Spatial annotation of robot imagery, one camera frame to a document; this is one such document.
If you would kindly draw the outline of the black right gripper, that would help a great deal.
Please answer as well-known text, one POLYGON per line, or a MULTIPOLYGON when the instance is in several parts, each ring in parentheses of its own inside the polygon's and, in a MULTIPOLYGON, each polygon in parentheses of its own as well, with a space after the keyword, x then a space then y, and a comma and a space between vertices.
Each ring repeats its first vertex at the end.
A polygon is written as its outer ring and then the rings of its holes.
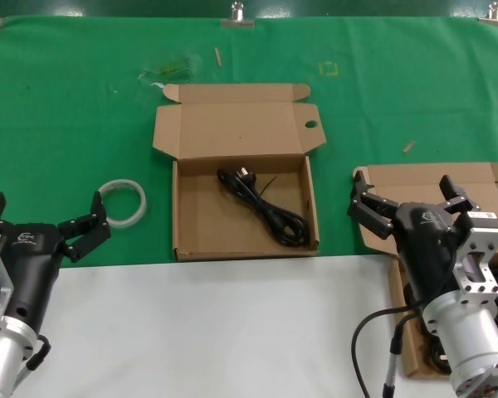
POLYGON ((448 175, 439 182, 445 199, 439 205, 399 205, 370 193, 371 188, 374 186, 367 183, 364 172, 356 171, 347 214, 382 240, 393 234, 414 298, 430 303, 457 289, 453 267, 462 233, 454 226, 452 215, 481 211, 481 207, 448 175))

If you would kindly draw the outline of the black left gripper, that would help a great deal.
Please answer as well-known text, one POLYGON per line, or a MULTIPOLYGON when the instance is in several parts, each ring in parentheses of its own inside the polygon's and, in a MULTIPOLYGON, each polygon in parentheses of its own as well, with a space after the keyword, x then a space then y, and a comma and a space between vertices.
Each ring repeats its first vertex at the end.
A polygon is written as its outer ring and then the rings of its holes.
POLYGON ((2 231, 6 204, 0 192, 0 259, 13 285, 4 314, 39 332, 63 255, 76 263, 111 237, 106 209, 100 192, 95 191, 90 213, 64 221, 58 228, 28 223, 2 231))

